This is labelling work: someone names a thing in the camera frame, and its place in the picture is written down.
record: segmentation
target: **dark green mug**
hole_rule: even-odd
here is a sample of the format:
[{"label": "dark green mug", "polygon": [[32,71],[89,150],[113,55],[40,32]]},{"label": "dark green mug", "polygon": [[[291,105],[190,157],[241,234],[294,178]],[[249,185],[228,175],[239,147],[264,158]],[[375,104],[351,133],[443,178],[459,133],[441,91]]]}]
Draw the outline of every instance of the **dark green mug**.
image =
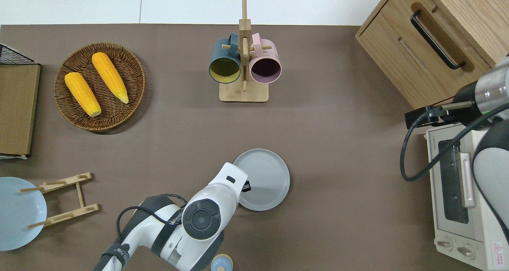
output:
[{"label": "dark green mug", "polygon": [[219,83],[227,84],[240,77],[239,36],[230,34],[228,39],[220,39],[214,44],[212,58],[209,65],[209,74]]}]

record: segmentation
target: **round woven tray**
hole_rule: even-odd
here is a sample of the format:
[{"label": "round woven tray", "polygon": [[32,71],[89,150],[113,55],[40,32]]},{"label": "round woven tray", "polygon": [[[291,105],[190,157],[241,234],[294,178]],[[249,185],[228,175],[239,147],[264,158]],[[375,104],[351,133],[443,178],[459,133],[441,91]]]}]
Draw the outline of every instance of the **round woven tray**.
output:
[{"label": "round woven tray", "polygon": [[[116,98],[92,64],[92,55],[104,52],[124,81],[129,97],[125,104]],[[67,88],[64,77],[69,72],[83,75],[101,107],[100,115],[90,117],[78,104]],[[93,43],[80,48],[69,56],[56,74],[54,97],[58,109],[71,124],[89,131],[114,128],[129,119],[140,105],[145,92],[145,72],[136,56],[121,45]]]}]

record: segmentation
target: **pink mug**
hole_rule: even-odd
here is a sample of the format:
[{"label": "pink mug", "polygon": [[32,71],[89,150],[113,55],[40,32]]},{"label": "pink mug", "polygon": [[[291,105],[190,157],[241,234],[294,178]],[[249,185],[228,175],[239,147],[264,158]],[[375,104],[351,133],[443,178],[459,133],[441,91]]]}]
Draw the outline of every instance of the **pink mug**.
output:
[{"label": "pink mug", "polygon": [[[263,46],[272,46],[263,50]],[[260,39],[260,34],[253,34],[254,51],[249,54],[251,77],[259,83],[273,83],[281,76],[281,63],[278,50],[272,41]]]}]

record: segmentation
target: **oven glass window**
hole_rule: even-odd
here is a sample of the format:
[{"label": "oven glass window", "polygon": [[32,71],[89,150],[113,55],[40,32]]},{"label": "oven glass window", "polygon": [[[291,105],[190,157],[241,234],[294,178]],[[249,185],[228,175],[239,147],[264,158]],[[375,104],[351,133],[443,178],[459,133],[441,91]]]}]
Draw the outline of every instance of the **oven glass window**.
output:
[{"label": "oven glass window", "polygon": [[[442,152],[443,148],[451,140],[438,142],[438,151]],[[442,175],[442,195],[444,200],[445,218],[459,223],[468,223],[468,210],[461,203],[461,189],[459,177],[459,160],[458,153],[460,145],[455,145],[440,159],[440,174]]]}]

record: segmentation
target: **corn cob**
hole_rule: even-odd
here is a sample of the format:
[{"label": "corn cob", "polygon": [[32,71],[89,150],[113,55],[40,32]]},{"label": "corn cob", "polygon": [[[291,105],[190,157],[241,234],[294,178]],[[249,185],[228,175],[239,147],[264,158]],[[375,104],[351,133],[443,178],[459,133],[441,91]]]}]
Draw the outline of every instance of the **corn cob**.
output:
[{"label": "corn cob", "polygon": [[96,52],[92,55],[92,63],[111,93],[123,103],[129,103],[124,82],[107,54]]},{"label": "corn cob", "polygon": [[101,113],[101,107],[94,93],[79,72],[70,72],[66,74],[64,80],[74,96],[74,99],[78,101],[78,104],[90,117],[95,117]]}]

